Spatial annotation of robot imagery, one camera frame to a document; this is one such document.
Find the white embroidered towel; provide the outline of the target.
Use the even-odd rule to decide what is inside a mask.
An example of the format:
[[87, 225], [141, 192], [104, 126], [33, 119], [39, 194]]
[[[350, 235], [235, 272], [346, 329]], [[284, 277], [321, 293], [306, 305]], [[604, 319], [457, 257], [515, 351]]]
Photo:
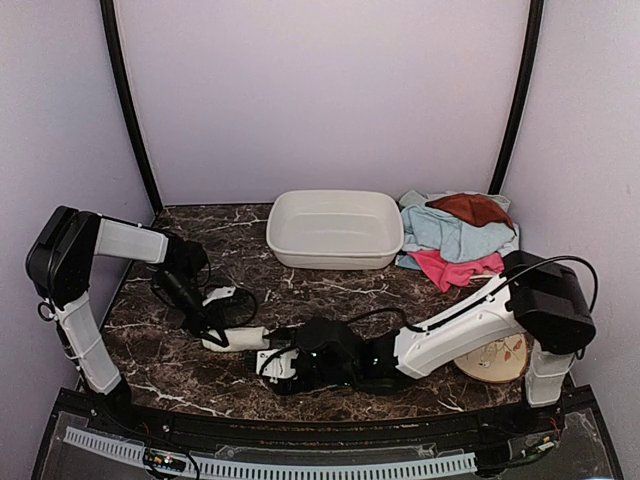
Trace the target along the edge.
[[201, 343], [205, 349], [218, 353], [232, 353], [244, 351], [267, 350], [270, 341], [267, 339], [269, 330], [265, 327], [237, 327], [225, 331], [229, 345], [219, 346], [206, 339]]

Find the white plastic basin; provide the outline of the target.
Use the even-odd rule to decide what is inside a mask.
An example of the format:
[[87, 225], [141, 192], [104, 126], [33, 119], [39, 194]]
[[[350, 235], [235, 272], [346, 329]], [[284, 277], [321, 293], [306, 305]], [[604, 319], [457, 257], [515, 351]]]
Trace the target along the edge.
[[400, 210], [390, 196], [356, 190], [293, 190], [274, 202], [266, 243], [290, 268], [375, 270], [404, 244]]

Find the pink towel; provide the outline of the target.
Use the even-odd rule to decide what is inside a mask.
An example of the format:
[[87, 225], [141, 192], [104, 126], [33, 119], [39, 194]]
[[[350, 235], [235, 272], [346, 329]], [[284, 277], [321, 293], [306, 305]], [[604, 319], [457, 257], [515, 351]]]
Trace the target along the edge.
[[398, 255], [395, 265], [421, 271], [441, 292], [452, 286], [464, 287], [478, 276], [494, 276], [504, 271], [504, 262], [498, 253], [463, 263], [445, 261], [439, 251], [418, 251]]

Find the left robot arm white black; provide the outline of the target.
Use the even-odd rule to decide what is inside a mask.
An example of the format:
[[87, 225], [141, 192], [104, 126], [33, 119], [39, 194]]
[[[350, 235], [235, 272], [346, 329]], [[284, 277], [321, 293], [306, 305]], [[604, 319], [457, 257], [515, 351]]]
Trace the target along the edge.
[[208, 338], [222, 326], [207, 311], [197, 283], [207, 264], [201, 244], [98, 213], [67, 206], [54, 210], [27, 255], [27, 275], [87, 388], [111, 398], [103, 405], [103, 421], [120, 436], [131, 436], [141, 427], [141, 415], [122, 399], [129, 397], [129, 387], [108, 353], [90, 305], [97, 256], [154, 266], [156, 288], [183, 314], [182, 327], [193, 336]]

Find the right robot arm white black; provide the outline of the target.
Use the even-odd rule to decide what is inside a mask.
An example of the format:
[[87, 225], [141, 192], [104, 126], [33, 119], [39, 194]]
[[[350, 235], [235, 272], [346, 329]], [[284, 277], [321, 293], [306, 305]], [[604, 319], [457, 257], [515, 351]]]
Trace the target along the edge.
[[393, 395], [486, 344], [528, 334], [534, 347], [525, 400], [511, 410], [510, 424], [530, 434], [547, 420], [574, 360], [596, 335], [596, 301], [585, 297], [571, 262], [589, 264], [572, 255], [543, 259], [514, 251], [506, 257], [505, 270], [468, 298], [369, 340], [353, 330], [351, 321], [322, 317], [281, 328], [270, 337], [282, 347], [257, 354], [256, 373], [281, 395], [330, 385]]

